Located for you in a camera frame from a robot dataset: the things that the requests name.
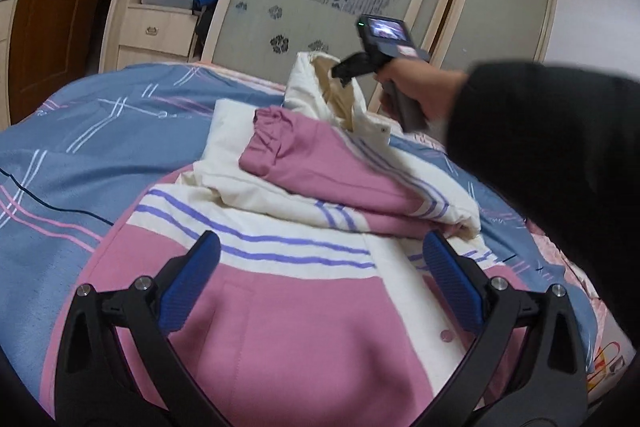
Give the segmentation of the black sleeved right forearm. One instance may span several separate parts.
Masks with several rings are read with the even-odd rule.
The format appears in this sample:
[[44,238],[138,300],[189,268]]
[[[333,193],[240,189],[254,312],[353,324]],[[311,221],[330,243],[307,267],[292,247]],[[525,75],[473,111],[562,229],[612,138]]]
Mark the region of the black sleeved right forearm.
[[639,297],[639,85],[585,69],[480,65],[447,148],[539,225],[616,313]]

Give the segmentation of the person's right hand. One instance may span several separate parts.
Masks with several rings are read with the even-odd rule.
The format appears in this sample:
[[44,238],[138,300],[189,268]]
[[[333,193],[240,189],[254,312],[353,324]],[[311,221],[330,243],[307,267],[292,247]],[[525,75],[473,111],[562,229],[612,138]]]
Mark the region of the person's right hand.
[[380,83],[392,82],[405,96],[417,101],[426,119],[448,121],[469,74],[410,58],[394,58],[375,78]]

